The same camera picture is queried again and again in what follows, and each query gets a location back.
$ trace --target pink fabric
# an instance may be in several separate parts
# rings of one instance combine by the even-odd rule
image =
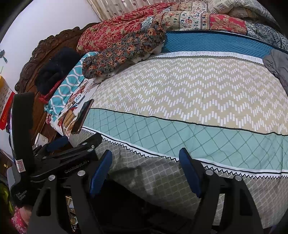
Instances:
[[[22,219],[20,210],[16,207],[14,216],[11,219],[13,226],[17,229],[20,234],[25,234],[27,232],[27,224]]]
[[[49,93],[47,93],[46,95],[42,95],[40,94],[38,99],[40,102],[47,104],[49,102],[49,100],[51,99],[51,97],[54,95],[56,89],[61,85],[62,81],[64,81],[65,78],[63,78],[62,80],[59,80],[54,87],[49,91]]]

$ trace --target gray tile pattern fabric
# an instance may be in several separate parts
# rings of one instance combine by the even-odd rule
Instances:
[[[69,140],[75,147],[92,134],[82,129]],[[109,171],[111,179],[152,204],[188,218],[194,217],[200,199],[191,192],[179,162],[164,157],[147,158],[105,140],[96,148],[97,155],[101,156],[106,149],[113,153]],[[222,177],[234,176],[216,167],[213,170]],[[277,224],[288,208],[288,179],[249,176],[243,179],[252,194],[263,228]],[[214,225],[220,223],[224,197],[219,196]]]

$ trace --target mint green diamond pattern fabric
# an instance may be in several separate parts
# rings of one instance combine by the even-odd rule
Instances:
[[[150,151],[178,157],[186,147],[204,158],[246,169],[288,168],[288,136],[202,126],[185,122],[90,109],[84,126]]]

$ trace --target white label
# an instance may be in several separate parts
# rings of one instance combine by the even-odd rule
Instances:
[[[216,56],[216,57],[235,57],[235,58],[242,58],[251,62],[259,63],[264,65],[263,60],[258,57],[245,55],[245,54],[238,54],[234,52],[221,52],[221,51],[178,51],[178,52],[170,52],[170,53],[163,53],[160,55],[152,56],[149,58],[167,58],[167,57],[180,57],[180,56]]]
[[[18,169],[18,171],[19,171],[20,173],[26,171],[22,159],[20,159],[20,160],[15,160],[15,163],[16,163],[16,167],[17,167],[17,169]]]

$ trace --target window curtain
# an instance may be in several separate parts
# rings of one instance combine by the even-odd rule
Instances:
[[[180,0],[87,0],[99,18],[104,21],[136,10],[137,8],[161,2]]]

